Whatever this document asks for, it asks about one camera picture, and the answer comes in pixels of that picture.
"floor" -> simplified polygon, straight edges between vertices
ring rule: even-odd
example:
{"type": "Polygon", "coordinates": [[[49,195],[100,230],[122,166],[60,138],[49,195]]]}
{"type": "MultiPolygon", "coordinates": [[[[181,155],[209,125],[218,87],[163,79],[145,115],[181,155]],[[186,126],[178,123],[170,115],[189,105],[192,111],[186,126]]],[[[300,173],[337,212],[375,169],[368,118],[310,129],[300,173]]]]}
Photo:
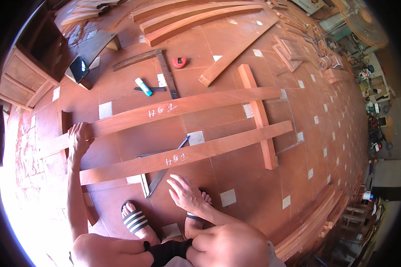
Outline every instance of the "floor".
{"type": "MultiPolygon", "coordinates": [[[[7,122],[6,157],[10,164],[5,164],[5,168],[6,175],[12,179],[7,177],[6,181],[13,181],[15,177],[16,187],[12,189],[18,208],[23,212],[30,209],[30,214],[37,214],[42,223],[53,225],[54,231],[49,233],[49,238],[60,240],[66,246],[69,245],[66,236],[67,182],[57,179],[65,173],[64,163],[57,156],[40,159],[42,147],[59,135],[58,111],[72,112],[73,123],[91,123],[100,119],[101,104],[111,102],[106,105],[111,105],[112,114],[118,114],[171,99],[168,92],[146,97],[133,90],[137,77],[149,86],[157,86],[156,75],[160,73],[160,67],[156,59],[112,72],[111,67],[117,62],[152,49],[140,42],[142,32],[129,18],[130,12],[146,6],[145,2],[127,1],[101,18],[81,23],[78,29],[76,25],[62,29],[66,37],[70,36],[73,42],[69,41],[70,45],[85,40],[95,29],[115,32],[122,49],[102,51],[100,66],[88,77],[94,82],[92,90],[80,88],[64,77],[59,93],[50,90],[32,113],[13,110],[7,122]]],[[[59,11],[57,23],[72,5],[74,2],[59,11]]],[[[288,5],[294,12],[287,12],[288,15],[295,14],[313,23],[295,5],[290,2],[288,5]]],[[[289,72],[272,49],[275,44],[272,35],[297,37],[279,25],[251,45],[211,86],[206,88],[198,81],[200,74],[213,64],[213,56],[225,53],[248,33],[261,27],[256,21],[266,21],[270,16],[273,11],[268,10],[216,20],[174,36],[154,48],[164,50],[168,62],[180,56],[189,58],[183,69],[170,67],[181,97],[243,88],[236,70],[240,64],[249,64],[259,87],[283,89],[281,99],[264,101],[270,124],[291,120],[294,127],[294,131],[273,139],[278,168],[264,168],[260,144],[255,144],[170,168],[166,173],[186,175],[194,180],[212,196],[216,209],[257,227],[276,243],[274,232],[296,220],[297,214],[327,183],[338,184],[340,188],[354,184],[366,164],[368,136],[364,101],[358,86],[351,80],[331,85],[310,62],[289,72]],[[261,51],[262,56],[254,55],[253,49],[261,51]]],[[[312,52],[309,43],[299,41],[312,52]]],[[[174,149],[186,133],[193,131],[203,131],[205,141],[209,141],[255,128],[254,119],[246,118],[242,104],[160,120],[98,138],[82,158],[82,170],[127,161],[139,154],[174,149]]],[[[185,211],[174,204],[169,188],[163,179],[152,197],[145,200],[141,185],[128,184],[126,179],[87,185],[84,190],[89,193],[100,217],[89,231],[111,237],[136,238],[123,225],[120,212],[125,200],[134,200],[157,232],[162,233],[161,227],[173,223],[177,223],[183,232],[185,211]]],[[[47,240],[42,245],[58,266],[65,264],[68,247],[52,246],[47,240]]]]}

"wooden cabinet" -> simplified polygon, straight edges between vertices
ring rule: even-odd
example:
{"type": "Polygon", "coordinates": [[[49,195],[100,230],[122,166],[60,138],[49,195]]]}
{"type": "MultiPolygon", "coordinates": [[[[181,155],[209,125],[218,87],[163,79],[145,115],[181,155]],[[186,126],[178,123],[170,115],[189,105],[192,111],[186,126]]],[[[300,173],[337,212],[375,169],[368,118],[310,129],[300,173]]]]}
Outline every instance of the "wooden cabinet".
{"type": "Polygon", "coordinates": [[[34,105],[59,84],[67,69],[67,40],[44,5],[17,37],[2,72],[0,99],[23,109],[34,105]]]}

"foot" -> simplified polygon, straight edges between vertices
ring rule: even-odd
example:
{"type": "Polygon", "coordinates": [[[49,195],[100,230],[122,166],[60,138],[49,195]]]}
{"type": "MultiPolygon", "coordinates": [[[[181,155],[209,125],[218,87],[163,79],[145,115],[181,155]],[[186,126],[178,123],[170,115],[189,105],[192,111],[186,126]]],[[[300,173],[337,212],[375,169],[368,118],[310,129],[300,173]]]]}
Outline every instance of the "foot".
{"type": "MultiPolygon", "coordinates": [[[[207,193],[202,192],[202,198],[205,200],[205,202],[212,205],[211,197],[207,193]]],[[[203,229],[205,222],[205,220],[199,221],[186,217],[186,222],[184,223],[184,235],[186,238],[195,238],[198,235],[198,230],[203,229]]]]}
{"type": "MultiPolygon", "coordinates": [[[[126,203],[126,205],[123,207],[122,218],[128,216],[129,213],[135,210],[136,208],[132,203],[126,203]]],[[[160,239],[157,237],[156,233],[153,231],[150,225],[147,225],[146,227],[139,229],[134,234],[141,240],[150,242],[151,246],[160,244],[160,239]]]]}

